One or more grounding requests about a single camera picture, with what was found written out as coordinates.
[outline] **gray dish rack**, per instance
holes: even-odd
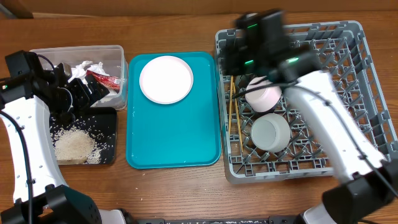
[[[285,26],[285,31],[293,40],[292,46],[309,45],[319,55],[323,68],[330,71],[347,110],[374,146],[387,159],[398,158],[397,135],[361,24],[356,21],[297,24]],[[235,29],[220,30],[216,34],[215,59],[220,75],[218,97],[228,181],[243,184],[333,175],[333,168],[322,146],[317,143],[300,112],[291,107],[283,96],[274,113],[283,116],[289,123],[289,145],[278,153],[256,149],[250,139],[250,130],[259,115],[242,97],[238,101],[244,148],[241,152],[234,106],[231,130],[228,130],[231,77],[222,69],[223,48],[241,40],[239,36],[240,30]],[[250,75],[236,78],[236,91],[243,91],[251,78]]]

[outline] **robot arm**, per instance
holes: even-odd
[[[282,25],[282,12],[276,10],[239,18],[236,26],[243,31],[243,39],[224,49],[226,73],[256,73],[280,85],[335,169],[340,186],[325,192],[323,203],[301,214],[295,223],[352,224],[392,202],[398,189],[398,162],[387,162],[362,134],[336,94],[330,74],[322,71],[318,56],[308,46],[291,48]]]
[[[80,79],[68,82],[70,67],[61,63],[53,71],[43,70],[33,52],[16,52],[6,57],[11,78],[1,84],[0,108],[14,118],[25,137],[33,180],[34,197],[47,185],[67,186],[57,164],[50,137],[50,113],[67,119],[71,111],[88,109],[109,91],[93,77],[88,86]],[[27,176],[22,143],[16,128],[1,117],[7,128],[14,163],[14,202],[28,200]]]
[[[13,117],[20,127],[24,128],[22,132],[29,152],[30,169],[34,180],[34,197],[43,194],[48,184],[67,186],[58,167],[51,142],[48,106],[37,96],[29,99],[22,97],[7,103],[3,111]],[[28,200],[28,190],[26,168],[22,159],[24,157],[22,143],[11,122],[4,117],[2,117],[2,120],[6,125],[14,164],[15,188],[13,199],[14,202],[17,202],[20,198],[21,202],[25,202]]]
[[[335,177],[340,183],[353,180],[353,174],[365,175],[372,171],[361,159],[361,155],[348,136],[348,131],[353,135],[360,149],[368,156],[371,164],[376,168],[381,167],[381,161],[385,160],[385,157],[374,148],[344,108],[336,94],[330,74],[315,71],[298,78],[297,81],[297,86],[312,90],[328,100],[348,127],[348,130],[345,130],[336,114],[320,99],[299,88],[285,89],[284,96],[304,115],[306,122],[327,153],[335,170]]]

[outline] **teal tray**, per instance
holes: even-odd
[[[160,105],[141,92],[139,76],[154,58],[170,55],[192,69],[193,86],[181,101]],[[215,63],[205,52],[138,55],[130,62],[126,159],[136,169],[207,166],[221,154]]]

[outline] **wooden chopstick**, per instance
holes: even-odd
[[[235,85],[233,85],[233,90],[234,90],[234,93],[236,93]],[[237,101],[237,100],[235,100],[235,113],[236,113],[236,119],[238,120],[239,143],[240,143],[240,146],[241,146],[241,151],[242,151],[242,153],[243,153],[242,134],[241,134],[241,122],[240,122],[240,120],[239,120],[239,108],[238,108],[238,101]]]
[[[233,85],[234,85],[234,77],[231,76],[231,85],[229,86],[229,119],[228,119],[228,132],[229,132],[229,137],[231,137],[232,92],[233,92],[232,86],[233,86]]]

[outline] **wood grain surface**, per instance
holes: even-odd
[[[239,15],[107,17],[0,21],[0,58],[15,51],[79,45],[123,46],[129,62],[144,53],[205,51],[212,54],[215,34],[232,27]],[[359,21],[368,39],[384,96],[398,129],[398,13],[322,12],[287,14],[288,24]],[[0,78],[9,73],[0,59]],[[99,208],[125,208],[135,217],[249,218],[294,215],[320,202],[337,185],[332,177],[232,185],[222,158],[213,166],[135,170],[126,162],[126,110],[120,111],[116,160],[111,166],[61,166],[75,190]],[[0,210],[12,206],[12,159],[6,130],[0,125]],[[398,223],[398,202],[368,217]]]

